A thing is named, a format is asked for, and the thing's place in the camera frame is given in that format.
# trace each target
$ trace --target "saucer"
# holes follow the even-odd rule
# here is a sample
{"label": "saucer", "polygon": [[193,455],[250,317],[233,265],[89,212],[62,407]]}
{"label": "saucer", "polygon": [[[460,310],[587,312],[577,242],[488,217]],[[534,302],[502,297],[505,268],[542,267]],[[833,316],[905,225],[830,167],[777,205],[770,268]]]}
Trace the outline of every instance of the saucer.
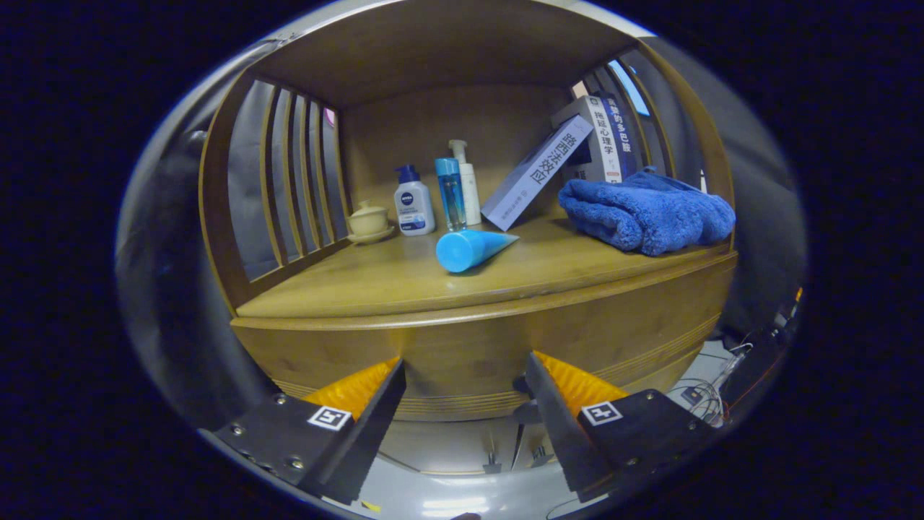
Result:
{"label": "saucer", "polygon": [[353,243],[371,243],[374,241],[380,241],[381,239],[392,234],[392,231],[395,230],[395,226],[390,226],[384,231],[379,231],[378,233],[372,233],[371,235],[349,235],[346,238]]}

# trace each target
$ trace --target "blue towel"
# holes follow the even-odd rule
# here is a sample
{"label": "blue towel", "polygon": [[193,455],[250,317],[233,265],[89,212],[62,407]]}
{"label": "blue towel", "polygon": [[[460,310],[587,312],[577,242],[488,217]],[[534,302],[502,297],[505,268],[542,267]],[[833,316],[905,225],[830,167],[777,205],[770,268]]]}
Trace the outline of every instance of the blue towel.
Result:
{"label": "blue towel", "polygon": [[648,256],[721,241],[735,226],[722,197],[647,171],[619,184],[570,180],[558,202],[579,231]]}

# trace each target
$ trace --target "blue pump cap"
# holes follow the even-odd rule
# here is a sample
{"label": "blue pump cap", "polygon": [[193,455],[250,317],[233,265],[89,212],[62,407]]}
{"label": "blue pump cap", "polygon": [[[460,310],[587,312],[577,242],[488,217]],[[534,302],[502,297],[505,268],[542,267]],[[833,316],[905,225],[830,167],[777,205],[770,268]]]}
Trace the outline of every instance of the blue pump cap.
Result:
{"label": "blue pump cap", "polygon": [[417,173],[416,169],[414,169],[414,165],[404,165],[402,167],[395,168],[395,171],[399,172],[400,174],[398,175],[398,184],[420,180],[420,174]]}
{"label": "blue pump cap", "polygon": [[459,162],[453,157],[440,157],[434,163],[436,163],[436,175],[438,177],[459,172]]}

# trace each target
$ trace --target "blue transparent bottle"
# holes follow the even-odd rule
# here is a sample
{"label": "blue transparent bottle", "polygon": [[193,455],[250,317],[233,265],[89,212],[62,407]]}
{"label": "blue transparent bottle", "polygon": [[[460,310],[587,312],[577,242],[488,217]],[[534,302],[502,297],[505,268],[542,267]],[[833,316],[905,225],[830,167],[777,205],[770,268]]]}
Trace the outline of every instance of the blue transparent bottle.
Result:
{"label": "blue transparent bottle", "polygon": [[450,231],[465,229],[465,201],[462,198],[459,163],[452,157],[441,157],[435,163],[436,179],[440,182],[443,209],[446,211],[446,227]]}

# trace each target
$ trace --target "white pump bottle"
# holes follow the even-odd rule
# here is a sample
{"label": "white pump bottle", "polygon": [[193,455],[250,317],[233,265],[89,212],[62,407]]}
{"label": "white pump bottle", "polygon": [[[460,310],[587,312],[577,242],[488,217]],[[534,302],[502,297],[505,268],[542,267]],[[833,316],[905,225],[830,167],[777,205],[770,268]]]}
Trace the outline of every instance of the white pump bottle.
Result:
{"label": "white pump bottle", "polygon": [[478,197],[478,183],[475,181],[475,169],[465,160],[465,148],[468,143],[459,139],[449,140],[456,161],[459,163],[459,176],[462,178],[462,199],[465,201],[466,224],[473,226],[481,223],[481,200]]}

